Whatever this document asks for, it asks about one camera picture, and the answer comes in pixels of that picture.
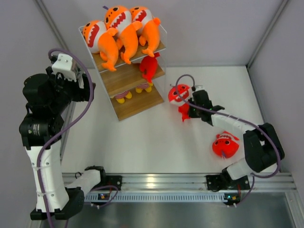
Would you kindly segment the red shark plush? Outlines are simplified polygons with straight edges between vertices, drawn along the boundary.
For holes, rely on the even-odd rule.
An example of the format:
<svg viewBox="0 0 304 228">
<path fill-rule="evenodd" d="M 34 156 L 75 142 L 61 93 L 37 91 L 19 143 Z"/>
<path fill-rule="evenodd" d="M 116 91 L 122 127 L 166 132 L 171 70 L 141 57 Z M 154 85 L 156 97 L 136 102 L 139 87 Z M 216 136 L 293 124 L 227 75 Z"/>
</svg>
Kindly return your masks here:
<svg viewBox="0 0 304 228">
<path fill-rule="evenodd" d="M 159 56 L 159 52 L 155 53 L 154 57 L 146 56 L 140 63 L 139 70 L 142 73 L 142 78 L 147 80 L 148 83 L 152 83 L 152 78 L 154 77 L 158 66 L 157 57 Z"/>
<path fill-rule="evenodd" d="M 239 150 L 239 142 L 239 138 L 224 131 L 216 135 L 216 139 L 212 143 L 212 150 L 218 157 L 229 159 Z"/>
<path fill-rule="evenodd" d="M 178 112 L 181 114 L 181 119 L 184 122 L 189 117 L 189 108 L 190 106 L 184 102 L 188 101 L 191 97 L 192 91 L 189 85 L 178 84 L 177 86 L 172 86 L 168 92 L 168 100 L 172 105 L 178 107 Z"/>
</svg>

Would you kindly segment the red shark plush front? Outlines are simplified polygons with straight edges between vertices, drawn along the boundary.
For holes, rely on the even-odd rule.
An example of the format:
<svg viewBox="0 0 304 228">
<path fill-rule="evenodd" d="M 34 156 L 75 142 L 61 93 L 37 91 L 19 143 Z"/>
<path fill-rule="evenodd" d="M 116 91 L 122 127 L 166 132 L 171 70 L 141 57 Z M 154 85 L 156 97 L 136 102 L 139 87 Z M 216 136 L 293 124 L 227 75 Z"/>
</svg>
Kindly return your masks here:
<svg viewBox="0 0 304 228">
<path fill-rule="evenodd" d="M 239 142 L 239 138 L 224 131 L 216 135 L 216 139 L 212 143 L 212 150 L 218 157 L 229 159 L 239 150 Z"/>
</svg>

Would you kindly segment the large orange shark plush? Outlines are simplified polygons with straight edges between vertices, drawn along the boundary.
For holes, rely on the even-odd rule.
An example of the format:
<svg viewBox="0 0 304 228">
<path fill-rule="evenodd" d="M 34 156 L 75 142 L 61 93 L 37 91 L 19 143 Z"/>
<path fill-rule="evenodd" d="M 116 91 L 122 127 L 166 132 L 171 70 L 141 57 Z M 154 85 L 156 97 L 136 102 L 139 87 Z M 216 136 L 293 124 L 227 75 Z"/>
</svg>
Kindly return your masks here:
<svg viewBox="0 0 304 228">
<path fill-rule="evenodd" d="M 128 8 L 122 5 L 116 5 L 107 9 L 104 16 L 104 24 L 107 30 L 117 30 L 115 34 L 115 43 L 120 51 L 121 59 L 131 64 L 130 59 L 136 54 L 138 49 L 137 31 L 142 28 L 140 21 L 133 21 L 132 14 Z"/>
</svg>

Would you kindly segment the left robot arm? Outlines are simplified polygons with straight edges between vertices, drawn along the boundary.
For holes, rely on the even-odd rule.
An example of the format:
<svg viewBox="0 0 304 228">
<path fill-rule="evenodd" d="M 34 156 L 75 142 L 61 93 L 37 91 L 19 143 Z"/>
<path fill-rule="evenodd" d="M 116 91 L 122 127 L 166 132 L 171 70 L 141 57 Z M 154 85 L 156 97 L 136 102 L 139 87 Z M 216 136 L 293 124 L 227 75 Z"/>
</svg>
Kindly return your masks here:
<svg viewBox="0 0 304 228">
<path fill-rule="evenodd" d="M 87 167 L 68 186 L 63 181 L 61 139 L 73 123 L 65 125 L 61 115 L 71 102 L 91 104 L 95 89 L 87 70 L 77 68 L 74 73 L 76 78 L 69 80 L 66 73 L 48 67 L 44 74 L 24 81 L 27 113 L 19 133 L 35 178 L 37 203 L 30 214 L 32 220 L 68 220 L 82 210 L 90 190 L 102 190 L 107 185 L 101 166 Z"/>
</svg>

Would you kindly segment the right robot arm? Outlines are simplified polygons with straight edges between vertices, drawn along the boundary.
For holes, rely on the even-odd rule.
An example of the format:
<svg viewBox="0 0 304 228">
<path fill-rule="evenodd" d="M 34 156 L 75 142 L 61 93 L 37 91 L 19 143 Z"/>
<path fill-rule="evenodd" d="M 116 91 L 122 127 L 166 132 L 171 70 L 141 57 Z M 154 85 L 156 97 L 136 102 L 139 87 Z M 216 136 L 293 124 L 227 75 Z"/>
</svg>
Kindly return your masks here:
<svg viewBox="0 0 304 228">
<path fill-rule="evenodd" d="M 242 183 L 242 178 L 276 164 L 280 169 L 285 157 L 280 140 L 273 125 L 257 125 L 237 118 L 225 111 L 220 105 L 213 106 L 208 93 L 199 87 L 192 87 L 189 99 L 191 118 L 199 118 L 213 127 L 226 130 L 228 137 L 235 136 L 243 142 L 244 157 L 225 167 L 220 174 L 207 176 L 207 187 L 212 191 L 227 190 Z"/>
</svg>

